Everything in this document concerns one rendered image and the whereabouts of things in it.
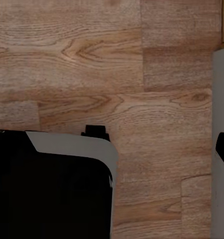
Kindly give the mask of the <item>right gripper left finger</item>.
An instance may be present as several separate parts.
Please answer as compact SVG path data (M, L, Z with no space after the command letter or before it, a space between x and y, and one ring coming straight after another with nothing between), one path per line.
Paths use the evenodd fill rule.
M18 153L18 143L15 133L0 136L0 180Z

